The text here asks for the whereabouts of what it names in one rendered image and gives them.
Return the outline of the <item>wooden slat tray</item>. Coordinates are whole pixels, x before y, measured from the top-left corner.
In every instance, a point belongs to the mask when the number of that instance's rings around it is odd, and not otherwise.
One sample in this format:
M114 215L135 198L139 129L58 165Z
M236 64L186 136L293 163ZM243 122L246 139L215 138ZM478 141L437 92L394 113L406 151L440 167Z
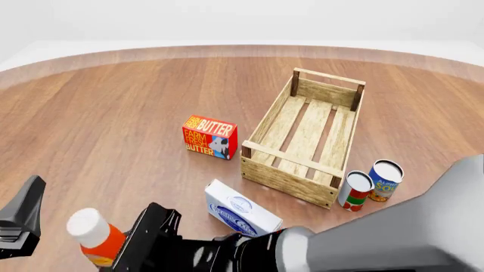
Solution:
M322 208L341 190L366 83L296 68L248 140L249 181Z

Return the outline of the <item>red butter box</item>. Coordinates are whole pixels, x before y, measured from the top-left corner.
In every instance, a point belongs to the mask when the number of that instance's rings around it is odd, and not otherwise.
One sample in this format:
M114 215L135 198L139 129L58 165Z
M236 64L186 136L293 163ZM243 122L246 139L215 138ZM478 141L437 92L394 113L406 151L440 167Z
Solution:
M191 115L182 126L186 149L225 160L237 150L237 125Z

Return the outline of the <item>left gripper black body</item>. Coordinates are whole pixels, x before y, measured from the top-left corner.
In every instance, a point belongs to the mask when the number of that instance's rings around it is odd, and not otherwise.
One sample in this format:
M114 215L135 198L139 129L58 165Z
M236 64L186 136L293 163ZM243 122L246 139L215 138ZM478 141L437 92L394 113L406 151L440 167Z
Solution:
M0 258L33 255L41 236L39 222L19 224L0 220Z

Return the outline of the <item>tomato tin with red label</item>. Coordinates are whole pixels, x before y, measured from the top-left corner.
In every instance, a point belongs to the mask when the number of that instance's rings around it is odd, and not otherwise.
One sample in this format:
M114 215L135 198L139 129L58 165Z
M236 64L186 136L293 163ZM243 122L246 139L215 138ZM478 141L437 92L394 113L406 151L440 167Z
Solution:
M343 182L337 197L338 203L345 210L357 212L361 210L373 189L374 183L370 176L364 172L352 171Z

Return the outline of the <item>ketchup bottle with white cap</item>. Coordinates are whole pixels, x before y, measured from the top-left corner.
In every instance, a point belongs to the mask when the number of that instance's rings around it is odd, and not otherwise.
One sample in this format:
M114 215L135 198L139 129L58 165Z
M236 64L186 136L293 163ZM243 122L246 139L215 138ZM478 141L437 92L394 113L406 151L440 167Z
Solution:
M80 245L81 252L96 267L111 267L126 235L109 224L94 208L84 208L67 221L67 232Z

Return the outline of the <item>white cream cheese box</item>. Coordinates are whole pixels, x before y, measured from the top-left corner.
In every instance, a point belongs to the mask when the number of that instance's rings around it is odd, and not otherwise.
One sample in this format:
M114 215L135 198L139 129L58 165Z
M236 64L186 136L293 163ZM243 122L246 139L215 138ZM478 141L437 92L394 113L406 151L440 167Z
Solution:
M208 213L238 233L259 237L282 228L281 218L217 179L204 193Z

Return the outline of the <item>blue alphabet soup tin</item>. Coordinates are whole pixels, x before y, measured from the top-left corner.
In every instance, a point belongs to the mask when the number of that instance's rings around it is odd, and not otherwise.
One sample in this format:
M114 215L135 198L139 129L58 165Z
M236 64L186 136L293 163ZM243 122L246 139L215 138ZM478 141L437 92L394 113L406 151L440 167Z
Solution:
M401 184L404 171L392 160L379 159L374 162L368 175L374 184L369 198L373 201L386 202Z

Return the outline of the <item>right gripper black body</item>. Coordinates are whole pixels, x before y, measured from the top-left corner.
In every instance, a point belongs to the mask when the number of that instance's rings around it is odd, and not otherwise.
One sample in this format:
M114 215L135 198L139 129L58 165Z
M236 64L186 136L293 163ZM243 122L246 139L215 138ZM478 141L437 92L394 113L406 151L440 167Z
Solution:
M112 272L155 272L163 244L178 235L182 215L150 203L136 219L111 267Z

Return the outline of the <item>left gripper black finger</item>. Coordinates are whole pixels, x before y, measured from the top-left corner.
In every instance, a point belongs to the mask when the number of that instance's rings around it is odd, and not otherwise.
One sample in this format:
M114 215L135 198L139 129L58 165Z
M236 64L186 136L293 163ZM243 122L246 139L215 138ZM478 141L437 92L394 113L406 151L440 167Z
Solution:
M7 205L0 209L0 227L40 228L40 209L46 183L31 176Z

